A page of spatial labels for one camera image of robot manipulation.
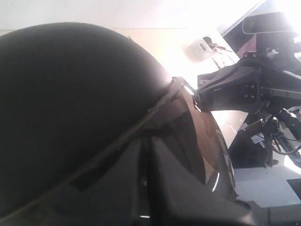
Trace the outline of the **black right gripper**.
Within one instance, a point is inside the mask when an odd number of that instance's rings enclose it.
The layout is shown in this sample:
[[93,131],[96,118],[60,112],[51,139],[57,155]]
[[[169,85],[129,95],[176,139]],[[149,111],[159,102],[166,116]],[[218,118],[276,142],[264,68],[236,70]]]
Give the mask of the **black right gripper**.
[[241,65],[198,75],[198,107],[205,112],[236,110],[274,112],[301,104],[301,51],[295,34],[256,35],[256,52],[246,53]]

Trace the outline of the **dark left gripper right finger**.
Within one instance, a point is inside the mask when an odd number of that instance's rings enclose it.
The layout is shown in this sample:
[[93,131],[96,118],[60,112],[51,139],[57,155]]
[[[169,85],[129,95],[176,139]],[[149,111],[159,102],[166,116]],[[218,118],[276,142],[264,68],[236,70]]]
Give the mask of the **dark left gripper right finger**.
[[158,137],[150,140],[148,198],[152,226],[296,226],[299,205],[260,208],[212,193]]

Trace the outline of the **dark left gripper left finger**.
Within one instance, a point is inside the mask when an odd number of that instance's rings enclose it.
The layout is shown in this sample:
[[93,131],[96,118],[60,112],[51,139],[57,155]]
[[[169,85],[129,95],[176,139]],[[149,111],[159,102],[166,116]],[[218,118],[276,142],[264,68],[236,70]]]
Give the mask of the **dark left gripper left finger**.
[[107,169],[97,167],[40,202],[1,220],[2,226],[146,226],[141,175],[144,143],[135,139]]

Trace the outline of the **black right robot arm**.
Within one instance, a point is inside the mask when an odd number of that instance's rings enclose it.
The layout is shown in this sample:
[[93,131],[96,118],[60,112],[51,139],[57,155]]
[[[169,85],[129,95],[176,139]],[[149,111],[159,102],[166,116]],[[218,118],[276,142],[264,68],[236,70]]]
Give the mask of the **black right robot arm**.
[[230,146],[234,168],[272,167],[273,154],[301,164],[301,45],[294,32],[259,33],[256,49],[234,65],[198,76],[206,111],[237,110],[247,117]]

